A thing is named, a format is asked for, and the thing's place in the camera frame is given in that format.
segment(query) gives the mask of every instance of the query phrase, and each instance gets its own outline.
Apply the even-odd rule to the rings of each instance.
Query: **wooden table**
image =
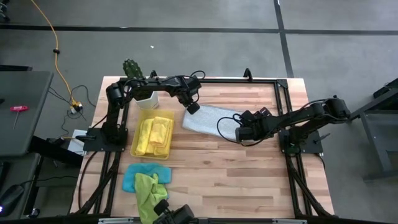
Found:
[[[108,106],[106,87],[117,82],[119,78],[104,77],[93,124],[106,114]],[[288,84],[293,110],[297,110],[308,102],[304,80],[292,78],[288,79]],[[270,84],[202,83],[199,92],[199,104],[238,111],[257,111],[265,106],[272,114],[277,114],[274,87]],[[112,217],[139,216],[136,195],[121,189],[125,170],[130,164],[137,162],[158,162],[172,168],[172,182],[166,185],[172,209],[188,204],[196,217],[294,217],[285,158],[280,152],[277,137],[267,139],[253,147],[242,147],[215,136],[188,131],[181,127],[185,108],[177,98],[171,98],[163,91],[158,94],[160,101],[158,109],[175,112],[170,157],[166,161],[156,161],[130,155],[138,120],[137,114],[139,114],[137,105],[131,103],[127,120],[129,137],[126,151],[121,156]],[[81,170],[88,157],[85,156]],[[104,153],[97,153],[88,165],[81,186],[82,204],[98,185],[103,157]],[[321,160],[316,156],[304,154],[303,164],[309,189],[326,211],[333,213]],[[77,189],[71,212],[78,209]],[[297,192],[300,208],[304,211],[301,190]],[[101,212],[107,195],[108,189],[104,191]]]

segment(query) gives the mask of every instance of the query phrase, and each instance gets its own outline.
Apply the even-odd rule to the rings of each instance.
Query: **green cloth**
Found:
[[[167,198],[167,191],[163,184],[158,184],[157,174],[153,178],[136,173],[136,197],[138,212],[143,224],[152,224],[159,217],[154,207],[162,200]]]

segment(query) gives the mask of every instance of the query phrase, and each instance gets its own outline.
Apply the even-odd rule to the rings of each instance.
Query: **yellow basket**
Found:
[[[140,131],[141,131],[141,123],[143,121],[145,121],[146,119],[155,118],[157,116],[161,117],[161,118],[168,118],[168,119],[172,120],[171,129],[169,131],[169,139],[170,139],[170,141],[166,145],[166,148],[168,149],[167,155],[166,156],[155,156],[153,154],[144,154],[143,156],[137,156],[136,149],[137,149],[137,145],[138,145],[139,134],[140,134]],[[134,133],[134,139],[133,139],[132,145],[131,145],[130,154],[132,156],[144,157],[144,158],[149,158],[149,159],[168,159],[169,158],[169,154],[170,154],[170,146],[172,144],[171,135],[173,135],[173,128],[174,128],[174,112],[173,111],[168,111],[168,110],[141,110],[140,115],[139,115],[139,120],[138,120],[137,126],[136,126],[136,131]]]

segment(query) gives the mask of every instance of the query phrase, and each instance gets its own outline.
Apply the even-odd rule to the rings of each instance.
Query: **blue cloth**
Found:
[[[159,176],[160,184],[168,184],[172,181],[172,170],[157,163],[132,164],[126,170],[123,178],[122,189],[126,192],[136,193],[136,173],[145,174],[152,177],[154,174]]]

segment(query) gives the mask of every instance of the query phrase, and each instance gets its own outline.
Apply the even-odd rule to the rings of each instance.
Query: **white towel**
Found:
[[[200,109],[194,114],[190,114],[185,111],[182,127],[191,131],[221,137],[217,131],[218,120],[222,117],[232,118],[232,115],[235,113],[241,114],[242,112],[218,108],[215,106],[200,105]],[[236,141],[235,129],[238,127],[239,124],[232,119],[222,119],[218,126],[224,137],[234,141]]]

